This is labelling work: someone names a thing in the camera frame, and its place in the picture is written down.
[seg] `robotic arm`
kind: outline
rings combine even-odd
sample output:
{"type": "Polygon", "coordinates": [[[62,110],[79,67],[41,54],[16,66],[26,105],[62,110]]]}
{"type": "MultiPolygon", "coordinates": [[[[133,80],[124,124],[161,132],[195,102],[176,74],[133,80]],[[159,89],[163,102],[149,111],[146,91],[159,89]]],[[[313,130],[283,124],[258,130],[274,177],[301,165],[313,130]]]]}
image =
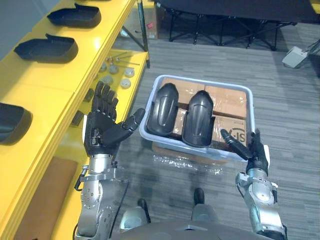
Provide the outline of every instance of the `robotic arm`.
{"type": "Polygon", "coordinates": [[[248,206],[253,231],[271,239],[287,240],[287,228],[277,211],[278,185],[268,180],[269,163],[259,130],[251,134],[252,141],[248,148],[225,129],[221,130],[221,135],[235,153],[247,160],[246,173],[238,173],[235,183],[248,206]]]}
{"type": "Polygon", "coordinates": [[[82,167],[74,186],[75,190],[81,191],[76,240],[105,240],[110,237],[117,206],[121,204],[119,199],[123,199],[128,187],[128,181],[113,155],[120,142],[138,128],[145,110],[140,108],[126,121],[116,124],[117,103],[115,92],[99,81],[84,127],[84,148],[90,157],[89,165],[82,167]]]}

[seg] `cable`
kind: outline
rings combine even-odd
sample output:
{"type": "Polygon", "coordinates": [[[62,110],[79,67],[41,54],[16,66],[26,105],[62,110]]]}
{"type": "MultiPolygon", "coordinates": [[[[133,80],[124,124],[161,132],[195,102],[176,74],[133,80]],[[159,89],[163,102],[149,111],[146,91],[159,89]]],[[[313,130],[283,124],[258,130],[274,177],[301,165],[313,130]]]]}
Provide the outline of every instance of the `cable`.
{"type": "Polygon", "coordinates": [[[76,239],[76,230],[77,230],[77,227],[78,227],[78,223],[74,226],[73,233],[72,233],[72,240],[75,240],[75,239],[76,239]]]}
{"type": "Polygon", "coordinates": [[[122,205],[122,203],[123,203],[123,201],[124,201],[124,199],[125,199],[125,196],[126,196],[126,194],[127,194],[128,187],[129,187],[129,182],[127,182],[127,184],[126,184],[126,187],[125,187],[123,196],[122,196],[122,198],[121,198],[119,207],[118,207],[118,209],[116,210],[116,213],[115,213],[115,216],[114,216],[114,220],[113,220],[113,223],[112,223],[112,226],[111,226],[111,229],[110,229],[109,238],[111,238],[112,231],[114,230],[114,226],[115,226],[115,223],[116,223],[116,219],[117,219],[118,213],[119,213],[119,211],[120,211],[121,205],[122,205]]]}
{"type": "Polygon", "coordinates": [[[244,199],[244,194],[242,193],[242,191],[240,190],[240,186],[239,183],[236,184],[236,188],[238,189],[239,193],[241,194],[241,197],[244,199]]]}

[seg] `shelf leg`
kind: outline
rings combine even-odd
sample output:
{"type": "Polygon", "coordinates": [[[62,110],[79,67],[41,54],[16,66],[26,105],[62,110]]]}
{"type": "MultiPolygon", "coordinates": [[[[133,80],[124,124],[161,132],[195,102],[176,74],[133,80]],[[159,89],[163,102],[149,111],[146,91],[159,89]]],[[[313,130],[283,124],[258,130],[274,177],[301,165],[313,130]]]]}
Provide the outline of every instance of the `shelf leg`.
{"type": "MultiPolygon", "coordinates": [[[[140,18],[140,25],[141,25],[142,41],[143,41],[144,51],[149,53],[144,6],[143,6],[143,3],[142,3],[142,0],[137,0],[137,3],[138,3],[138,12],[139,12],[139,18],[140,18]]],[[[146,66],[148,68],[150,68],[149,57],[148,57],[148,59],[146,61],[146,66]]]]}

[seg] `small metal part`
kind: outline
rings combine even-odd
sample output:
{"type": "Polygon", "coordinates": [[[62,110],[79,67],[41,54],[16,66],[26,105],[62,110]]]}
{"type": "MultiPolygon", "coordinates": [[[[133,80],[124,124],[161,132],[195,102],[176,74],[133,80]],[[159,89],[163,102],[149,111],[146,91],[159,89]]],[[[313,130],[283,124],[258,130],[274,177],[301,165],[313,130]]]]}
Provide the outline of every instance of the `small metal part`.
{"type": "Polygon", "coordinates": [[[102,63],[99,72],[104,72],[105,70],[107,70],[107,64],[104,62],[102,63]]]}
{"type": "Polygon", "coordinates": [[[119,56],[124,55],[124,54],[127,54],[127,53],[128,53],[128,51],[124,51],[124,52],[119,53],[119,54],[117,54],[117,55],[111,56],[111,58],[119,57],[119,56]]]}
{"type": "Polygon", "coordinates": [[[84,102],[90,102],[90,100],[92,99],[92,97],[94,96],[95,91],[92,88],[89,88],[88,92],[86,93],[83,101],[84,102]]]}
{"type": "Polygon", "coordinates": [[[109,66],[109,73],[110,74],[117,74],[119,72],[119,68],[117,65],[111,64],[109,66]]]}
{"type": "Polygon", "coordinates": [[[118,57],[115,59],[115,62],[116,62],[116,63],[126,63],[126,64],[132,64],[132,65],[140,66],[140,63],[129,62],[129,61],[122,61],[122,60],[120,60],[120,58],[118,58],[118,57]]]}
{"type": "Polygon", "coordinates": [[[124,79],[121,80],[120,86],[123,89],[128,89],[128,88],[131,87],[131,81],[128,78],[124,78],[124,79]]]}
{"type": "Polygon", "coordinates": [[[132,77],[135,75],[135,69],[132,68],[132,67],[127,67],[127,68],[124,70],[124,75],[125,75],[127,78],[132,78],[132,77]]]}
{"type": "Polygon", "coordinates": [[[109,86],[111,86],[112,83],[114,82],[112,76],[110,76],[110,75],[107,75],[107,76],[100,78],[99,81],[102,81],[104,84],[107,84],[109,86]]]}

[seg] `metal robotic forearm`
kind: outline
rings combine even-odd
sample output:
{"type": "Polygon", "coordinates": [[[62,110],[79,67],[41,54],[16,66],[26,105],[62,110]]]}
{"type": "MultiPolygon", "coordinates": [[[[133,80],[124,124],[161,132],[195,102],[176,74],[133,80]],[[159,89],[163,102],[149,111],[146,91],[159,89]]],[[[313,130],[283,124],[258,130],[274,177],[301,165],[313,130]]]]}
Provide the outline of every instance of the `metal robotic forearm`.
{"type": "Polygon", "coordinates": [[[247,174],[238,173],[235,183],[245,190],[243,199],[249,209],[253,231],[272,239],[287,239],[286,227],[277,210],[278,185],[268,180],[267,173],[251,168],[247,174]]]}
{"type": "Polygon", "coordinates": [[[109,154],[93,155],[84,167],[88,175],[80,179],[83,189],[76,240],[106,240],[110,236],[116,202],[120,201],[118,192],[126,182],[112,158],[109,154]]]}

